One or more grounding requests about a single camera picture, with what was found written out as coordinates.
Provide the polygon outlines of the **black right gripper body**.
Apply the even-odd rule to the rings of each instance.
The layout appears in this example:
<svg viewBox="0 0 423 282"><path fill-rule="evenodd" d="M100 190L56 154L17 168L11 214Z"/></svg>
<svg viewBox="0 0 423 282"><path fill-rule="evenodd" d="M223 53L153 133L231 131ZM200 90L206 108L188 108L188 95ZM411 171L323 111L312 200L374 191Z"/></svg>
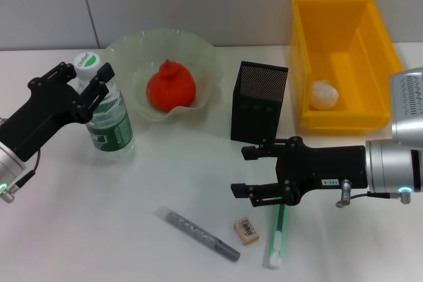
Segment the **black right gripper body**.
<svg viewBox="0 0 423 282"><path fill-rule="evenodd" d="M368 187L362 145L312 148L294 136L275 140L275 152L276 175L286 205L298 205L313 190L340 190L343 181L352 189Z"/></svg>

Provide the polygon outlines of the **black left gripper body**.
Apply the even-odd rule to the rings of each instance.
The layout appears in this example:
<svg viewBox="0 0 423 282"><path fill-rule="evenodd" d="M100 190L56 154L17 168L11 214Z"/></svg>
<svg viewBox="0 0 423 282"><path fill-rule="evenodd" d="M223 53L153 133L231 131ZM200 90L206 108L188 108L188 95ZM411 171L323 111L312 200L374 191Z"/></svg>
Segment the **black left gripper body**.
<svg viewBox="0 0 423 282"><path fill-rule="evenodd" d="M28 101L1 125L1 143L29 160L62 127L90 120L88 101L62 81L34 78Z"/></svg>

